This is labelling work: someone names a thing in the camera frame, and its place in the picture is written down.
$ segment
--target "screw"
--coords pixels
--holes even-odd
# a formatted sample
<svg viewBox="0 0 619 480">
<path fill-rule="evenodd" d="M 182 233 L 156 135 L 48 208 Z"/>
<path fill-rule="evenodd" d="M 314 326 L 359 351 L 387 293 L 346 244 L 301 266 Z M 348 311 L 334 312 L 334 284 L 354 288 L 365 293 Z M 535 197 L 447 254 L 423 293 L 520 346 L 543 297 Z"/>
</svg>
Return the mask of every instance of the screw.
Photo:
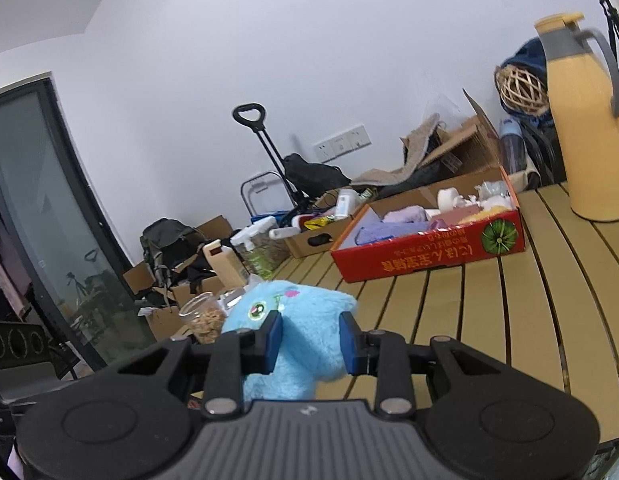
<svg viewBox="0 0 619 480">
<path fill-rule="evenodd" d="M 388 415 L 404 415 L 412 409 L 412 403 L 402 397 L 389 397 L 381 402 L 381 410 Z"/>
<path fill-rule="evenodd" d="M 236 403 L 227 397 L 216 397 L 205 403 L 205 409 L 211 415 L 229 415 L 229 413 L 234 413 L 237 407 Z"/>
</svg>

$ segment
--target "plush toy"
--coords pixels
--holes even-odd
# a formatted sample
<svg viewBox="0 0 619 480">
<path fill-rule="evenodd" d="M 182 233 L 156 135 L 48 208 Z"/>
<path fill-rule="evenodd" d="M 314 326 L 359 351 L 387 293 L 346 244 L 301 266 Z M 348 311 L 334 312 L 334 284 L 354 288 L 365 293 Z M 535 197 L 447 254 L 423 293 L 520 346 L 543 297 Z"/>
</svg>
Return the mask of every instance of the plush toy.
<svg viewBox="0 0 619 480">
<path fill-rule="evenodd" d="M 270 310 L 278 310 L 283 334 L 274 371 L 249 375 L 244 400 L 309 400 L 315 397 L 317 381 L 342 377 L 338 317 L 355 307 L 356 299 L 349 294 L 283 281 L 261 283 L 246 293 L 222 331 L 258 329 Z"/>
</svg>

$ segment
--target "table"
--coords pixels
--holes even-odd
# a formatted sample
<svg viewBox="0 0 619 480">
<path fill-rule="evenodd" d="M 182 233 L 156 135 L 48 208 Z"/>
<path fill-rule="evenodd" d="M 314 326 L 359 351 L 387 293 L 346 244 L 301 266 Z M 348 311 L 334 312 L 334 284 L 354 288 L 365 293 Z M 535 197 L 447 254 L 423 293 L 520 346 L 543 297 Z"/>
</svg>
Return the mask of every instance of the table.
<svg viewBox="0 0 619 480">
<path fill-rule="evenodd" d="M 619 222 L 574 215 L 569 187 L 519 195 L 527 250 L 448 269 L 345 283 L 330 253 L 290 259 L 278 280 L 358 299 L 362 330 L 408 342 L 449 335 L 582 400 L 601 427 L 601 449 L 619 445 Z M 431 405 L 414 376 L 419 408 Z M 375 378 L 318 386 L 318 399 L 366 398 Z"/>
</svg>

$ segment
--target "wall socket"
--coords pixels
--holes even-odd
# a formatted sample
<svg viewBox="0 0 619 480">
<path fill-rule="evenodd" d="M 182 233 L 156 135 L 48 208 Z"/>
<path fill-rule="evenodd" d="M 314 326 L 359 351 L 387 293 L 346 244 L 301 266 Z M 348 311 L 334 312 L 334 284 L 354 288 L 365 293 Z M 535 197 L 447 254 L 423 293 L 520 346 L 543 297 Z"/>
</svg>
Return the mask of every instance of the wall socket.
<svg viewBox="0 0 619 480">
<path fill-rule="evenodd" d="M 326 162 L 369 144 L 371 144 L 371 140 L 369 140 L 369 136 L 365 131 L 365 126 L 361 124 L 331 139 L 322 140 L 314 144 L 314 152 L 318 162 Z"/>
</svg>

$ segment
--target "white wall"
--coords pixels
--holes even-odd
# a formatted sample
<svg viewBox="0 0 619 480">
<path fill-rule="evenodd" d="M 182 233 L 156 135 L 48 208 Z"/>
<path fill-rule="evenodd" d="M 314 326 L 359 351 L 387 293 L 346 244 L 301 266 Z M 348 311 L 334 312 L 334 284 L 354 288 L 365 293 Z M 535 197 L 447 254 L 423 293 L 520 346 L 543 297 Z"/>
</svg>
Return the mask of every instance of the white wall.
<svg viewBox="0 0 619 480">
<path fill-rule="evenodd" d="M 363 123 L 345 174 L 401 164 L 398 137 L 467 89 L 496 121 L 494 67 L 533 23 L 597 0 L 103 0 L 81 36 L 0 55 L 0 86 L 51 70 L 74 143 L 125 249 L 160 216 L 248 216 L 240 183 L 270 163 L 230 112 L 260 102 L 283 154 Z"/>
</svg>

